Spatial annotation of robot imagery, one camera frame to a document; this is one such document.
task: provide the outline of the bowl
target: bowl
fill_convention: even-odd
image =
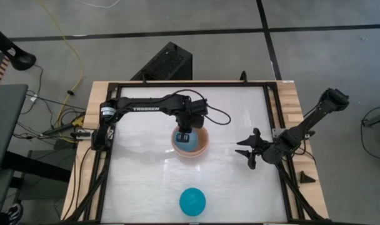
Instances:
[[[179,147],[175,145],[174,138],[175,138],[176,131],[179,130],[179,127],[176,127],[172,132],[172,137],[171,137],[172,146],[173,146],[173,149],[175,149],[175,151],[180,156],[183,156],[186,158],[197,157],[201,153],[203,153],[208,146],[209,136],[208,136],[207,129],[205,129],[204,127],[201,129],[198,129],[198,128],[193,128],[193,129],[195,130],[198,136],[198,146],[194,151],[189,151],[189,152],[183,151],[182,149],[180,149]]]

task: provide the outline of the concrete floor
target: concrete floor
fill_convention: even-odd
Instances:
[[[89,2],[109,5],[114,0]],[[380,1],[262,2],[270,28],[380,24]],[[111,9],[68,0],[45,3],[67,35],[262,27],[252,0],[121,0]],[[36,1],[0,1],[0,30],[11,38],[59,35]],[[311,140],[330,218],[380,224],[380,160],[363,151],[359,137],[364,114],[380,106],[380,29],[278,32],[271,36],[282,78],[295,80],[304,112],[328,87],[350,95],[349,107],[318,124]],[[238,79],[242,70],[250,79],[274,79],[263,33],[77,40],[70,43],[84,62],[84,79],[69,103],[86,107],[93,81],[130,79],[169,41],[193,53],[194,79]],[[66,90],[79,77],[78,61],[72,52],[62,41],[16,44],[35,54],[44,68],[41,95],[63,101]],[[30,89],[37,89],[38,75],[37,68],[19,72],[9,66],[2,83],[26,83]],[[50,106],[56,115],[59,106]],[[38,131],[49,127],[43,102],[19,120]],[[367,130],[366,142],[380,155],[380,127]],[[49,148],[43,142],[17,139],[10,145],[10,151],[20,154]],[[55,221],[54,201],[27,203],[31,213],[22,221]],[[44,210],[34,216],[36,207]]]

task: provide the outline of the black speaker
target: black speaker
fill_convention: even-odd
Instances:
[[[131,81],[193,80],[193,55],[169,42]]]

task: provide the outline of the blue ball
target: blue ball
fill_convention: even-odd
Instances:
[[[179,205],[188,216],[198,216],[205,208],[206,199],[202,191],[197,188],[189,188],[180,195]]]
[[[175,145],[183,151],[191,152],[196,150],[198,147],[198,135],[197,132],[193,129],[189,135],[189,142],[178,142],[176,140],[176,136],[179,134],[179,131],[176,131],[174,136],[174,143]]]

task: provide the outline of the white table surface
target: white table surface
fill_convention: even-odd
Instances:
[[[182,87],[125,87],[121,96],[161,98]],[[117,123],[107,180],[102,223],[256,223],[286,221],[283,194],[276,168],[256,158],[255,170],[235,149],[253,128],[272,141],[261,87],[191,87],[208,103],[226,111],[231,124],[208,121],[209,146],[201,156],[179,156],[171,145],[177,126],[174,116],[161,112],[131,112]],[[199,97],[192,92],[182,92]],[[208,116],[227,121],[209,109]],[[185,215],[179,197],[187,188],[206,196],[206,208],[196,217]]]

